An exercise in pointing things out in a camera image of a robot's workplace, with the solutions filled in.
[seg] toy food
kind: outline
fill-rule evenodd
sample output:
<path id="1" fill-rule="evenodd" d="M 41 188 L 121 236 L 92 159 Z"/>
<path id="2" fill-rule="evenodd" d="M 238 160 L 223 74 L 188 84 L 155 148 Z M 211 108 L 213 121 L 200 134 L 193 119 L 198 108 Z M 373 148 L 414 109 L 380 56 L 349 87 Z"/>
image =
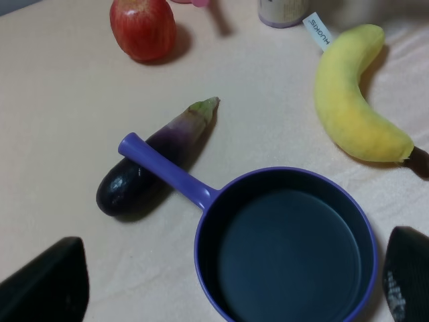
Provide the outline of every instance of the toy food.
<path id="1" fill-rule="evenodd" d="M 146 143 L 169 161 L 181 166 L 201 136 L 219 104 L 212 97 L 196 102 L 152 134 Z M 97 190 L 97 205 L 109 216 L 140 212 L 166 184 L 128 158 L 122 159 L 104 177 Z"/>
<path id="2" fill-rule="evenodd" d="M 384 39 L 376 25 L 343 32 L 320 59 L 314 98 L 324 129 L 346 153 L 364 161 L 403 162 L 414 149 L 412 139 L 374 111 L 359 89 Z"/>
<path id="3" fill-rule="evenodd" d="M 137 61 L 164 57 L 176 41 L 176 22 L 166 0 L 113 0 L 110 24 L 119 47 Z"/>

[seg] eggplant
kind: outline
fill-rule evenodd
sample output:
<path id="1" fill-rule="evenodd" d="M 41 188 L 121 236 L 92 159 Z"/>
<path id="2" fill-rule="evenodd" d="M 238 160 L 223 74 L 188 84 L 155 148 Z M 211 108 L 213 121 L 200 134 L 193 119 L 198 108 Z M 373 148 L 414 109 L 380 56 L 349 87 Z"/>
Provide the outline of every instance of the eggplant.
<path id="1" fill-rule="evenodd" d="M 218 104 L 218 97 L 192 104 L 146 139 L 146 143 L 183 167 L 195 143 L 211 123 Z M 97 205 L 112 217 L 138 214 L 166 187 L 166 183 L 150 171 L 123 158 L 102 179 L 97 190 Z"/>

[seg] banana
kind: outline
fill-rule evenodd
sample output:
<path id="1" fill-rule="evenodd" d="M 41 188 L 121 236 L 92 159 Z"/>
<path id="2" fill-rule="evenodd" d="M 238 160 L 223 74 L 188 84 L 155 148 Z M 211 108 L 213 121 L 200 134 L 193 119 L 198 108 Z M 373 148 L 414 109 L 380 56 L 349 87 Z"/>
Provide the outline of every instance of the banana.
<path id="1" fill-rule="evenodd" d="M 372 110 L 359 88 L 384 41 L 384 31 L 376 25 L 341 33 L 320 59 L 314 100 L 323 128 L 346 153 L 370 162 L 403 162 L 414 149 L 412 139 Z"/>

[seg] table surface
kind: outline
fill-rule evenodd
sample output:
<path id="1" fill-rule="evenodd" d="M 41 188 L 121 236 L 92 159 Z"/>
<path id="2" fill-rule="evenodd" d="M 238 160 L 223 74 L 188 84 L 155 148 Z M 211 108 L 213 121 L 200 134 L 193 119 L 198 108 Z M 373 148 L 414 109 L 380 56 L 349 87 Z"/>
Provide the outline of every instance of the table surface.
<path id="1" fill-rule="evenodd" d="M 315 2 L 333 34 L 364 22 L 385 29 L 388 55 L 363 77 L 366 96 L 429 150 L 428 2 Z M 427 182 L 352 160 L 323 131 L 312 98 L 321 51 L 302 25 L 263 25 L 256 1 L 170 3 L 175 55 L 145 66 L 119 49 L 110 4 L 43 0 L 0 17 L 1 279 L 77 235 L 90 275 L 85 321 L 222 321 L 194 271 L 197 207 L 174 192 L 144 218 L 119 221 L 95 203 L 126 134 L 147 138 L 211 96 L 221 104 L 196 178 L 219 189 L 250 170 L 297 166 L 352 194 L 382 253 L 396 225 L 429 233 Z M 360 320 L 392 321 L 379 286 Z"/>

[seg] black plastic piece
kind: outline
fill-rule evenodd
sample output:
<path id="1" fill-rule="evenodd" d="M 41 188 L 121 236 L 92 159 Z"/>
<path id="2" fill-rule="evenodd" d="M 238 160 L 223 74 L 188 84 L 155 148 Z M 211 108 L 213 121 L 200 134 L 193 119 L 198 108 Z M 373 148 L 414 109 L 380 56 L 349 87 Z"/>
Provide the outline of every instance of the black plastic piece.
<path id="1" fill-rule="evenodd" d="M 81 322 L 88 300 L 83 241 L 65 237 L 0 284 L 0 322 Z"/>
<path id="2" fill-rule="evenodd" d="M 395 322 L 429 321 L 429 237 L 395 227 L 387 245 L 383 291 Z"/>

